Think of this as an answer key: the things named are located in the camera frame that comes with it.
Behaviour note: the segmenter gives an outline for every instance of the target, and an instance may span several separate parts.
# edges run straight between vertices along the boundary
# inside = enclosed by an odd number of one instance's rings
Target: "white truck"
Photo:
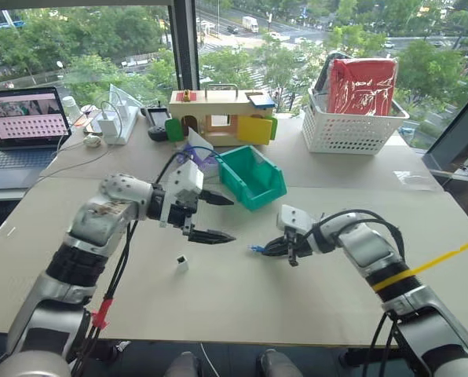
[[[243,17],[243,27],[252,33],[258,33],[258,22],[256,18],[251,16]]]

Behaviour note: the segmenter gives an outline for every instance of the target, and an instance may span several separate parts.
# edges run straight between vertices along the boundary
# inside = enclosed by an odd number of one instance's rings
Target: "window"
[[[169,101],[177,77],[167,7],[0,11],[0,90],[55,86],[99,105],[111,83],[144,104]]]
[[[302,116],[334,49],[398,59],[412,147],[428,149],[468,101],[468,2],[196,0],[196,17],[201,84],[265,90],[277,112]]]

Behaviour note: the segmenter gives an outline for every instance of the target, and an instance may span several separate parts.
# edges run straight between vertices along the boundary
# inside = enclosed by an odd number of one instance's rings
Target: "metal handle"
[[[208,87],[209,86],[231,86],[232,88],[236,89],[236,98],[239,94],[239,88],[237,87],[236,84],[206,84],[204,87],[204,97],[208,98]]]

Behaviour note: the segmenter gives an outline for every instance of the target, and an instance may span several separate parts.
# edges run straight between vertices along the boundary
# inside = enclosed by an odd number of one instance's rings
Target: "table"
[[[35,277],[49,264],[70,220],[97,185],[95,179],[46,179],[0,229],[0,332],[8,330]],[[228,195],[222,185],[209,187]],[[219,229],[237,241],[189,243],[177,229],[142,222],[103,336],[369,344],[381,315],[380,302],[341,251],[303,258],[296,268],[285,258],[248,251],[249,244],[280,236],[275,216],[282,203],[314,214],[353,207],[374,210],[400,226],[413,267],[468,241],[468,218],[446,192],[290,187],[284,197],[253,213],[238,203],[201,203],[198,229]],[[175,272],[180,254],[189,260],[189,270],[182,274]],[[100,278],[91,309],[98,307],[117,258],[112,256]],[[420,277],[468,328],[468,251]]]
[[[375,156],[309,153],[301,135],[301,119],[280,119],[276,139],[258,149],[283,171],[287,186],[340,187],[351,189],[425,189],[443,191],[426,166],[396,133]],[[59,171],[55,177],[104,178],[114,171],[143,180],[155,180],[174,151],[171,143],[154,142],[147,135],[146,119],[140,117],[125,146],[112,150],[99,162]],[[53,174],[106,152],[106,146],[88,149],[83,134],[73,134],[65,143],[72,148],[60,153],[42,175]],[[399,179],[394,172],[403,177]]]

